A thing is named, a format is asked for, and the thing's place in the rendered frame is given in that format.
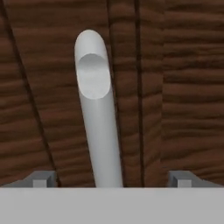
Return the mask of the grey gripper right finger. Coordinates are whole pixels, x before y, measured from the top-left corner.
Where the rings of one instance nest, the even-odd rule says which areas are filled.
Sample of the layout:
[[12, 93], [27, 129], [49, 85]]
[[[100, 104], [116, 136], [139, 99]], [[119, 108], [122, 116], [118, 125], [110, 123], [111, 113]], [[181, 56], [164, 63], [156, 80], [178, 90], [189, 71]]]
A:
[[168, 187], [221, 187], [221, 185], [197, 177], [190, 171], [169, 171]]

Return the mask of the dark wooden cabinet door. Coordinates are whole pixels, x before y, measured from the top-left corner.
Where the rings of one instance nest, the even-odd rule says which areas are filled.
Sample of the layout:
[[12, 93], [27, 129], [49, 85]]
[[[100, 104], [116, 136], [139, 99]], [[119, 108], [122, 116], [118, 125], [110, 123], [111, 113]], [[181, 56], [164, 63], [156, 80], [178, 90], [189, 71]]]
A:
[[74, 42], [103, 37], [115, 91], [123, 182], [142, 184], [134, 0], [0, 0], [12, 48], [64, 187], [94, 183], [74, 71]]
[[224, 0], [140, 0], [143, 178], [224, 185]]

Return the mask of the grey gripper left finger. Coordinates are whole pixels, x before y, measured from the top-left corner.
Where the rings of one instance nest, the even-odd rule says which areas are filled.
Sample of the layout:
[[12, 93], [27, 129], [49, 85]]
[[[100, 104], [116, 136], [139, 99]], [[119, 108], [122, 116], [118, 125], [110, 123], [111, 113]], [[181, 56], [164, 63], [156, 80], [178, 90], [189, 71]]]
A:
[[3, 185], [3, 187], [49, 188], [56, 186], [55, 171], [34, 171], [26, 178]]

